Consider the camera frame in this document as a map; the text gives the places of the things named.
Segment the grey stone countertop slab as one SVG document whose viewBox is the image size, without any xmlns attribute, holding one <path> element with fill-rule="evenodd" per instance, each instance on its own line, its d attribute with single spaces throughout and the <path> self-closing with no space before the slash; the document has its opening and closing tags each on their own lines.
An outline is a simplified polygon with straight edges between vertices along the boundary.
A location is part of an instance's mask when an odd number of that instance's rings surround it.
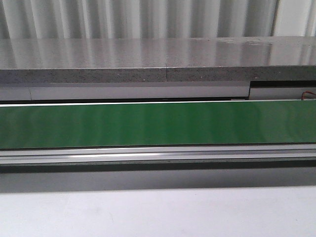
<svg viewBox="0 0 316 237">
<path fill-rule="evenodd" d="M 315 79 L 314 37 L 0 41 L 6 84 Z"/>
</svg>

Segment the aluminium conveyor frame rail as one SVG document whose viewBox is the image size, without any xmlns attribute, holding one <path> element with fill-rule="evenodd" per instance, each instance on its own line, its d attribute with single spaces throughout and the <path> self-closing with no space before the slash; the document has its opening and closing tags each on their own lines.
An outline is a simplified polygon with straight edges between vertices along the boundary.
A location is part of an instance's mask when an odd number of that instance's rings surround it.
<svg viewBox="0 0 316 237">
<path fill-rule="evenodd" d="M 1 164 L 38 164 L 98 161 L 315 158 L 315 156 L 315 144 L 275 144 L 6 150 L 1 151 L 0 162 Z"/>
</svg>

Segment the white pleated curtain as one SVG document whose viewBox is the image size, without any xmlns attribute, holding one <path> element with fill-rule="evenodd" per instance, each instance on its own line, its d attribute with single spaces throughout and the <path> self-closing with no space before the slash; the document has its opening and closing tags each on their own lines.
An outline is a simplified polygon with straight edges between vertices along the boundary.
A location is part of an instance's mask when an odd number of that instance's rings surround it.
<svg viewBox="0 0 316 237">
<path fill-rule="evenodd" d="M 313 0 L 3 0 L 3 39 L 164 39 L 316 34 Z"/>
</svg>

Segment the green conveyor belt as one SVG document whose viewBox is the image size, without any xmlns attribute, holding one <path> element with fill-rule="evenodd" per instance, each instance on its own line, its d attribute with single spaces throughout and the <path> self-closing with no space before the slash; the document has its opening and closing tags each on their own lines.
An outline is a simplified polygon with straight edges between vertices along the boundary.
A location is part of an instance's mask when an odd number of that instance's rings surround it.
<svg viewBox="0 0 316 237">
<path fill-rule="evenodd" d="M 3 105 L 2 149 L 313 143 L 314 100 Z"/>
</svg>

